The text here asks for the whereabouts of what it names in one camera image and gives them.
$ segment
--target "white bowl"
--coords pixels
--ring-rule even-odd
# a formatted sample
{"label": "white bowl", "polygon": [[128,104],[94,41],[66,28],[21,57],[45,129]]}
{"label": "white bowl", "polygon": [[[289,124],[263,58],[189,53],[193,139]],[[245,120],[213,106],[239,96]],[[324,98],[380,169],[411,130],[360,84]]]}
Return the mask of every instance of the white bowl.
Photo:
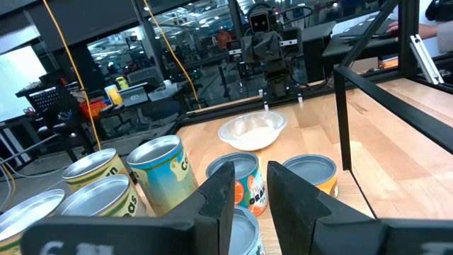
{"label": "white bowl", "polygon": [[243,151],[254,151],[272,144],[286,127],[281,113],[263,111],[237,117],[219,129],[220,140]]}

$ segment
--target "can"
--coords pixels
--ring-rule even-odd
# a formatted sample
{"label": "can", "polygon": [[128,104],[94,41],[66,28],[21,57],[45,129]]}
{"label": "can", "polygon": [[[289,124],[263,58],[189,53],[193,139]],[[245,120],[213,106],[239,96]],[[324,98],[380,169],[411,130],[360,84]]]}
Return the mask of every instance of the can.
{"label": "can", "polygon": [[55,210],[55,215],[148,216],[130,178],[123,174],[98,179],[79,189]]}
{"label": "can", "polygon": [[63,171],[62,178],[75,192],[100,178],[115,174],[129,176],[116,149],[103,149],[73,163]]}
{"label": "can", "polygon": [[64,200],[64,191],[54,189],[35,195],[0,215],[0,254],[20,255],[19,241],[24,230],[50,216]]}
{"label": "can", "polygon": [[241,206],[234,206],[228,254],[265,255],[258,220],[251,211]]}
{"label": "can", "polygon": [[181,138],[167,135],[146,142],[127,157],[149,204],[161,216],[198,188]]}
{"label": "can", "polygon": [[223,163],[234,163],[234,204],[249,209],[256,217],[268,206],[268,198],[259,169],[258,157],[250,152],[227,154],[214,160],[206,169],[209,178]]}
{"label": "can", "polygon": [[283,166],[330,196],[338,197],[337,167],[332,159],[306,154],[288,159]]}

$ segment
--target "yellow cable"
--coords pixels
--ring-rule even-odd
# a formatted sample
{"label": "yellow cable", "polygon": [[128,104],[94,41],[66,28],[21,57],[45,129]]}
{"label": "yellow cable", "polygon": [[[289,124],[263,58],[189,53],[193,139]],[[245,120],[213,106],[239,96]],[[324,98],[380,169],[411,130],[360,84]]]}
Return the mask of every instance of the yellow cable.
{"label": "yellow cable", "polygon": [[153,21],[154,21],[154,23],[156,24],[157,28],[161,31],[161,35],[162,35],[162,37],[164,38],[165,43],[167,44],[168,50],[170,50],[171,54],[173,55],[173,58],[174,58],[174,59],[176,60],[176,62],[178,63],[179,67],[183,70],[185,77],[186,77],[187,80],[189,81],[189,84],[190,84],[190,86],[192,87],[193,95],[195,96],[195,100],[197,101],[198,108],[201,109],[200,103],[198,103],[198,96],[197,96],[197,92],[195,91],[195,87],[193,86],[192,79],[190,79],[189,74],[187,74],[187,72],[185,71],[183,65],[181,64],[181,62],[179,62],[179,59],[176,57],[175,53],[174,53],[173,50],[171,49],[171,45],[170,45],[170,43],[168,42],[167,37],[165,36],[165,33],[164,33],[164,31],[162,30],[161,26],[159,26],[159,23],[157,22],[156,18],[154,17],[153,13],[151,12],[151,7],[149,7],[147,0],[143,0],[143,2],[144,2],[144,4],[145,4],[145,6],[147,6],[149,15],[151,15],[151,18],[153,19]]}
{"label": "yellow cable", "polygon": [[84,83],[82,82],[82,79],[80,78],[79,71],[77,70],[76,64],[74,64],[71,52],[69,51],[68,45],[66,44],[66,40],[64,39],[63,33],[59,29],[59,25],[58,25],[57,21],[55,20],[54,14],[52,13],[52,11],[50,10],[49,5],[47,4],[47,0],[42,0],[42,1],[44,2],[45,8],[47,9],[47,11],[50,14],[50,18],[52,18],[52,20],[53,20],[53,22],[55,24],[55,27],[58,30],[59,36],[62,39],[62,42],[63,42],[63,45],[64,45],[64,49],[66,50],[66,52],[68,52],[69,60],[71,60],[71,64],[72,64],[72,67],[74,68],[74,71],[76,73],[77,80],[79,81],[80,86],[82,87],[82,91],[84,92],[86,104],[88,105],[88,114],[90,115],[91,125],[93,126],[94,137],[96,138],[96,142],[98,143],[99,150],[101,150],[101,143],[99,142],[98,133],[96,132],[96,127],[94,126],[93,116],[91,115],[90,100],[88,99],[88,95],[86,94]]}
{"label": "yellow cable", "polygon": [[11,179],[11,182],[13,183],[13,192],[11,193],[11,195],[9,196],[9,199],[8,201],[6,202],[6,209],[8,209],[8,206],[9,206],[9,202],[11,202],[11,199],[13,199],[14,197],[14,193],[16,193],[16,182],[14,181],[14,177],[9,173],[9,171],[6,169],[5,167],[5,164],[2,164],[1,167],[3,168],[3,170],[6,172],[6,174],[9,176],[9,178]]}

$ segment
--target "computer screen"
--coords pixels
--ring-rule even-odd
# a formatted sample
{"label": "computer screen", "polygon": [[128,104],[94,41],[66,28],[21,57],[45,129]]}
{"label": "computer screen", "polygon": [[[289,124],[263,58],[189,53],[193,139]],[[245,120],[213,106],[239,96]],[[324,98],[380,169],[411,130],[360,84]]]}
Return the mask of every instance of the computer screen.
{"label": "computer screen", "polygon": [[16,93],[46,74],[31,46],[0,55],[0,121],[24,115],[30,107],[25,97]]}

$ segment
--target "floor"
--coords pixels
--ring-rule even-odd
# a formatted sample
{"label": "floor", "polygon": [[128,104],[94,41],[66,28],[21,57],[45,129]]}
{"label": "floor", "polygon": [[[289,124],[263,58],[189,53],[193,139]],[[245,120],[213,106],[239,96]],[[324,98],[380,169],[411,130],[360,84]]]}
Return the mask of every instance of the floor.
{"label": "floor", "polygon": [[[381,87],[453,126],[452,95],[408,80],[388,82]],[[279,111],[293,115],[295,120],[289,122],[275,144],[281,143],[281,138],[286,135],[291,136],[291,142],[284,144],[278,154],[269,157],[283,162],[305,151],[325,154],[341,166],[334,95],[306,100],[303,108],[296,104]],[[357,89],[348,91],[348,112],[353,171],[377,216],[453,219],[453,210],[450,209],[453,204],[453,156]],[[137,138],[126,137],[110,146],[118,148],[120,154],[127,153],[146,136],[143,133]],[[203,169],[209,162],[196,160],[197,155],[190,158],[194,169],[202,169],[197,175],[204,174]],[[57,154],[41,159],[21,173],[34,174],[68,163],[67,155]],[[58,173],[36,179],[19,179],[17,196],[11,205],[58,181]],[[57,184],[60,186],[64,188],[63,183]],[[0,182],[0,201],[6,197],[7,190],[6,182]]]}

